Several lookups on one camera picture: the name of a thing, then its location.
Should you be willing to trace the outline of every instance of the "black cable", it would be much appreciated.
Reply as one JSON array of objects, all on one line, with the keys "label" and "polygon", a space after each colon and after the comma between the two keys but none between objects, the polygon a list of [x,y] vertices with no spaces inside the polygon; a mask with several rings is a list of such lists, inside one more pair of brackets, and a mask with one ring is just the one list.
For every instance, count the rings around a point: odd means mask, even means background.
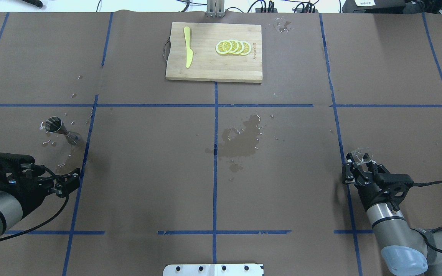
[{"label": "black cable", "polygon": [[181,10],[180,12],[184,12],[184,11],[186,11],[186,10],[189,8],[189,6],[190,6],[190,0],[186,0],[186,2],[185,2],[185,7],[184,7],[184,9]]},{"label": "black cable", "polygon": [[[437,231],[439,231],[439,230],[442,230],[442,227],[437,227],[436,229],[432,230],[431,233],[437,232]],[[422,236],[422,238],[424,239],[424,242],[426,243],[426,245],[427,245],[429,248],[431,248],[432,250],[434,250],[434,251],[436,251],[436,252],[442,253],[442,249],[439,249],[439,248],[433,246],[431,243],[429,243],[429,241],[427,240],[427,237],[426,237],[424,234],[422,234],[422,233],[419,232],[419,231],[418,231],[418,233]]]},{"label": "black cable", "polygon": [[[186,0],[177,0],[177,1],[179,1],[179,2],[184,2],[184,3],[187,2]],[[203,4],[203,3],[194,3],[194,2],[190,2],[190,4],[193,4],[193,5],[201,5],[201,6],[207,6],[207,4]]]},{"label": "black cable", "polygon": [[256,0],[255,2],[253,2],[253,4],[249,7],[249,10],[247,12],[250,12],[252,7],[257,3],[260,2],[260,11],[264,12],[264,7],[267,8],[267,2],[265,2],[265,0]]},{"label": "black cable", "polygon": [[226,10],[229,10],[229,9],[237,9],[237,10],[239,10],[239,11],[243,12],[242,10],[240,10],[240,9],[239,9],[239,8],[237,8],[237,7],[229,7],[229,8],[227,8]]},{"label": "black cable", "polygon": [[98,1],[98,4],[97,4],[97,10],[96,10],[95,12],[98,12],[98,6],[100,5],[101,2],[102,2],[102,0],[99,0],[99,1]]},{"label": "black cable", "polygon": [[30,232],[32,232],[33,230],[35,230],[35,229],[39,229],[40,227],[42,227],[42,226],[44,226],[45,224],[48,224],[49,222],[51,222],[53,219],[55,219],[62,211],[63,211],[63,209],[66,207],[66,204],[68,203],[68,201],[69,201],[69,194],[68,194],[68,192],[67,192],[67,189],[66,189],[66,186],[64,186],[63,185],[63,183],[61,182],[61,180],[60,180],[60,178],[58,178],[57,177],[57,175],[55,174],[55,173],[53,173],[53,171],[51,171],[49,168],[47,168],[47,167],[44,167],[44,169],[45,169],[45,171],[47,171],[60,185],[61,185],[61,187],[63,187],[63,192],[66,194],[66,199],[64,200],[64,203],[63,203],[63,205],[61,206],[61,208],[58,210],[58,212],[55,214],[55,215],[53,215],[50,219],[48,219],[48,220],[46,220],[46,221],[44,221],[44,222],[42,222],[41,224],[39,224],[39,225],[37,225],[37,226],[35,226],[35,227],[32,227],[32,228],[30,228],[30,229],[28,229],[28,230],[25,230],[25,231],[23,231],[23,232],[20,232],[20,233],[16,233],[16,234],[13,234],[13,235],[11,235],[11,236],[6,236],[6,237],[4,237],[4,238],[0,238],[0,242],[1,241],[6,241],[6,240],[9,240],[9,239],[12,239],[12,238],[16,238],[16,237],[18,237],[18,236],[21,236],[21,235],[24,235],[24,234],[27,234],[27,233],[30,233]]},{"label": "black cable", "polygon": [[412,187],[426,187],[434,184],[442,184],[442,180],[434,182],[426,182],[426,183],[414,183]]}]

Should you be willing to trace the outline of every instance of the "yellow knife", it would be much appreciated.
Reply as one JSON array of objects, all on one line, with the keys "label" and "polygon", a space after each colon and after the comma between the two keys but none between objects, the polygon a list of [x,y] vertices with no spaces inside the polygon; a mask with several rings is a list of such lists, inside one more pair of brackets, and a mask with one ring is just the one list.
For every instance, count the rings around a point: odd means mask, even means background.
[{"label": "yellow knife", "polygon": [[192,64],[192,59],[193,59],[193,51],[190,48],[190,38],[191,38],[190,27],[186,26],[184,28],[184,35],[185,35],[185,49],[186,49],[186,63],[185,63],[185,67],[189,68],[190,65]]}]

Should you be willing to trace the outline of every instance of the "light blue cap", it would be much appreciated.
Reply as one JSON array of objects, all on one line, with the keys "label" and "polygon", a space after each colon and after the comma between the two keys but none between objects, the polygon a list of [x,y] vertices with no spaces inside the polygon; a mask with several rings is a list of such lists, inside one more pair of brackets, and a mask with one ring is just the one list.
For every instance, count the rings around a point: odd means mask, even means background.
[{"label": "light blue cap", "polygon": [[396,276],[416,276],[427,271],[427,260],[419,251],[407,246],[387,246],[381,255]]}]

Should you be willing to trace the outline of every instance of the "white label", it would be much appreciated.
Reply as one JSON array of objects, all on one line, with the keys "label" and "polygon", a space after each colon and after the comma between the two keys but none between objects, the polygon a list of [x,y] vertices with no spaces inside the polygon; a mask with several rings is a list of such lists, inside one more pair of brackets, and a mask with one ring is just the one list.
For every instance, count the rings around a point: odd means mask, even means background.
[{"label": "white label", "polygon": [[376,6],[374,0],[354,0],[358,7]]}]

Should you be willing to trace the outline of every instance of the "wooden cutting board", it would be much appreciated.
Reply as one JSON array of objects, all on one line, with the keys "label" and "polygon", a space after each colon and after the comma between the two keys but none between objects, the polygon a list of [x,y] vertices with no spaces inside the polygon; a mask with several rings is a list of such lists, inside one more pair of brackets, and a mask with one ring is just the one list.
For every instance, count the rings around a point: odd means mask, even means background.
[{"label": "wooden cutting board", "polygon": [[[193,60],[185,67],[184,27],[191,28]],[[216,44],[236,39],[249,42],[252,51],[247,56],[221,55]],[[262,82],[262,26],[224,23],[173,22],[170,35],[170,55],[167,80],[210,82]]]}]

